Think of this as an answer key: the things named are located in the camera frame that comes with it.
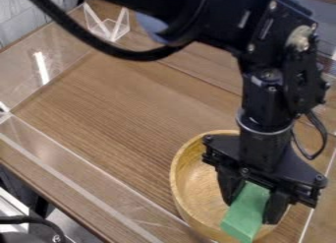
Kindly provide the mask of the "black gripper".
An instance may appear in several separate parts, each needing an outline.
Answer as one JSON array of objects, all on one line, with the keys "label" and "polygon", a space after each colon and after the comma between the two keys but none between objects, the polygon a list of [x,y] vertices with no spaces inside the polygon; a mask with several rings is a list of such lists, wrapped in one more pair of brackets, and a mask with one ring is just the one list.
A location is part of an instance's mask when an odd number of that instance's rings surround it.
[{"label": "black gripper", "polygon": [[242,135],[206,134],[203,161],[215,168],[222,198],[230,206],[250,181],[271,191],[263,223],[278,224],[290,204],[315,208],[326,176],[299,157],[293,141],[251,139]]}]

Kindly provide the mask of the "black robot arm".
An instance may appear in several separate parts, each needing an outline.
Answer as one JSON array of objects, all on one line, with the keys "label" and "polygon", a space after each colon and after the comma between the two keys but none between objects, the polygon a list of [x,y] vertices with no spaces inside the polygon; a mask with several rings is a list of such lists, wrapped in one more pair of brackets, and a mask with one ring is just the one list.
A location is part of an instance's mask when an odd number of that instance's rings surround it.
[{"label": "black robot arm", "polygon": [[138,13],[167,46],[199,41],[233,54],[243,79],[238,135],[205,137],[226,203],[255,183],[271,196],[263,221],[275,224],[290,205],[315,207],[326,177],[295,136],[295,120],[314,119],[330,89],[318,62],[317,21],[294,0],[107,0]]}]

